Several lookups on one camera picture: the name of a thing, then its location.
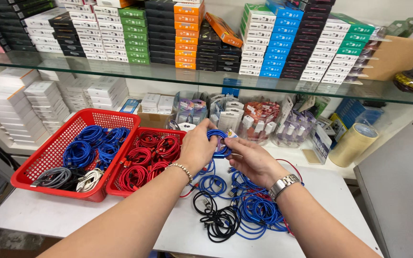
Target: white cable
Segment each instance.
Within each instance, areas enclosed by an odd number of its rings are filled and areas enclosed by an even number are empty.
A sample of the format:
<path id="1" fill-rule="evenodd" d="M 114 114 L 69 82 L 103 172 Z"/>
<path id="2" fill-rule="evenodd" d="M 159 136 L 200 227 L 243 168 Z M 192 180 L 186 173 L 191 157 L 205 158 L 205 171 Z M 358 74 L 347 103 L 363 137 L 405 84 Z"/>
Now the white cable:
<path id="1" fill-rule="evenodd" d="M 93 170 L 90 170 L 84 175 L 84 177 L 79 178 L 79 183 L 76 186 L 76 191 L 79 193 L 84 193 L 94 189 L 100 181 L 101 176 L 104 174 L 105 173 L 97 167 Z"/>

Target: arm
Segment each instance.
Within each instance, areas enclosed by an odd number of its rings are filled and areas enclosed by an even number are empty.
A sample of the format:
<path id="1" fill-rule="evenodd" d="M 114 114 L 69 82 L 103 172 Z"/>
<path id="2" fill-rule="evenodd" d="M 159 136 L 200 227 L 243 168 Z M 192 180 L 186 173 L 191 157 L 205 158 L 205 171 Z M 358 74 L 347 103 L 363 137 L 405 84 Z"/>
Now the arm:
<path id="1" fill-rule="evenodd" d="M 244 139 L 226 139 L 235 155 L 230 165 L 255 184 L 270 189 L 290 173 L 265 149 Z M 301 184 L 286 188 L 276 200 L 307 257 L 364 258 L 380 256 L 329 214 Z"/>
<path id="2" fill-rule="evenodd" d="M 209 163 L 217 138 L 207 138 L 203 120 L 183 139 L 177 161 L 194 177 Z M 116 206 L 52 246 L 39 257 L 141 257 L 146 258 L 189 178 L 179 167 L 169 167 Z"/>

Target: glass shelf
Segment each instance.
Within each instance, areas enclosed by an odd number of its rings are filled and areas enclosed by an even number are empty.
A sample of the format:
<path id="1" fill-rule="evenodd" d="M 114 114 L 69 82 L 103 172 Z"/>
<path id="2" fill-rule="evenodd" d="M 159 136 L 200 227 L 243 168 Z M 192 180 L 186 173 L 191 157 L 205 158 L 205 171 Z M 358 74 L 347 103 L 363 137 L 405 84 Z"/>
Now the glass shelf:
<path id="1" fill-rule="evenodd" d="M 105 62 L 82 57 L 63 56 L 46 52 L 9 51 L 0 53 L 0 66 L 41 69 L 144 79 L 164 82 L 231 87 L 247 90 L 302 93 L 308 95 L 353 98 L 413 105 L 413 94 L 399 91 L 390 81 L 361 80 L 363 85 L 324 84 L 291 79 L 274 79 L 239 75 L 238 73 L 207 72 L 179 69 L 170 65 L 138 65 Z"/>

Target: masking tape roll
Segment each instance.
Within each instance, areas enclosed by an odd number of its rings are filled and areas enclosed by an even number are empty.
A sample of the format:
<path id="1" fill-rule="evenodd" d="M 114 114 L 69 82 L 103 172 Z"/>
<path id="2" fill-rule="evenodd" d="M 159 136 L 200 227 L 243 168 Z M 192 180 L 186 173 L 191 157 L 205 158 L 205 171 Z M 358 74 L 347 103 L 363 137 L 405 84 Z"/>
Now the masking tape roll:
<path id="1" fill-rule="evenodd" d="M 329 159 L 340 167 L 348 167 L 358 158 L 376 139 L 377 131 L 364 124 L 353 124 L 344 137 L 329 153 Z"/>

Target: silver wristwatch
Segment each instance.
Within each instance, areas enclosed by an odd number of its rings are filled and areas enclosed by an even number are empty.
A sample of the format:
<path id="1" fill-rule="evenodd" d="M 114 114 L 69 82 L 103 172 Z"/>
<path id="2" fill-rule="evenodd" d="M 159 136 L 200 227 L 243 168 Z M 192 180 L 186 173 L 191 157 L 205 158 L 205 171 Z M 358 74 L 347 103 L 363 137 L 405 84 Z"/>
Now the silver wristwatch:
<path id="1" fill-rule="evenodd" d="M 283 192 L 286 187 L 299 182 L 299 179 L 295 176 L 295 174 L 290 174 L 285 176 L 282 179 L 279 179 L 273 186 L 270 188 L 268 191 L 268 194 L 270 197 L 272 197 L 272 200 L 275 201 L 275 199 L 280 195 L 281 192 Z"/>

